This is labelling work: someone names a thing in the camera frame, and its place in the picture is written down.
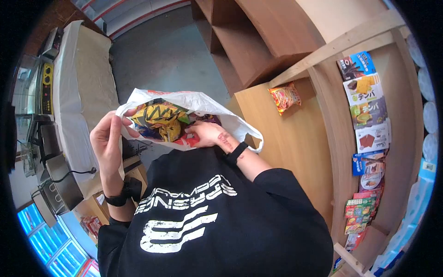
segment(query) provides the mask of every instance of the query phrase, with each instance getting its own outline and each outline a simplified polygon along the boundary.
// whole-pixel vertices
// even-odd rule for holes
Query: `person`
[[[125,116],[131,116],[134,110]],[[108,113],[92,130],[104,195],[122,193],[119,138],[128,118]],[[291,171],[272,168],[221,126],[197,121],[200,141],[153,161],[138,207],[109,205],[98,233],[100,275],[327,276],[332,240]]]

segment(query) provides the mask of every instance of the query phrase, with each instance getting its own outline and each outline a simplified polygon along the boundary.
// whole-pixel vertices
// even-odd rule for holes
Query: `white tablecloth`
[[[83,172],[99,170],[89,133],[119,103],[109,64],[111,40],[81,23],[73,21],[64,29],[54,61],[53,106],[66,160],[72,170]],[[98,172],[74,173],[74,178],[85,199],[102,190]]]

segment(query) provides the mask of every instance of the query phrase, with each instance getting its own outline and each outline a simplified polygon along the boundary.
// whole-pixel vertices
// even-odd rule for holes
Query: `black smartwatch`
[[[128,181],[123,182],[123,188],[121,189],[121,193],[119,196],[111,196],[106,197],[105,201],[109,205],[113,205],[114,207],[121,207],[126,204],[126,201],[129,198],[132,198],[134,202],[140,202],[140,194],[141,194],[141,182],[134,177],[131,177]]]
[[[232,151],[232,153],[225,154],[226,161],[229,164],[237,165],[237,158],[240,156],[241,153],[243,153],[246,148],[248,148],[248,145],[246,144],[246,142],[243,141],[237,146],[237,148],[234,149],[234,151]]]

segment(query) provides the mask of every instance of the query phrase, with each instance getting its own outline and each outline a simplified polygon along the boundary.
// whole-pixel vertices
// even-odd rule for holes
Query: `person's right hand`
[[[194,145],[197,148],[218,145],[226,153],[231,153],[240,144],[231,134],[215,123],[196,121],[194,125],[185,129],[185,132],[198,135],[200,141]]]
[[[125,116],[132,116],[135,110],[129,110]],[[97,157],[101,176],[111,176],[118,172],[121,163],[121,151],[119,148],[119,138],[121,125],[123,124],[132,137],[139,137],[139,133],[128,125],[131,121],[123,117],[121,120],[115,115],[115,111],[107,113],[91,131],[89,139],[92,149]]]

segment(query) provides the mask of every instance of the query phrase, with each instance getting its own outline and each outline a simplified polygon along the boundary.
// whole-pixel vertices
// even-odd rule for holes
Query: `concrete floor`
[[[211,54],[206,48],[190,6],[159,15],[119,36],[110,49],[120,104],[134,88],[159,91],[201,91],[225,105],[230,96]],[[145,145],[136,140],[137,149]],[[151,162],[171,148],[149,144],[140,159]]]

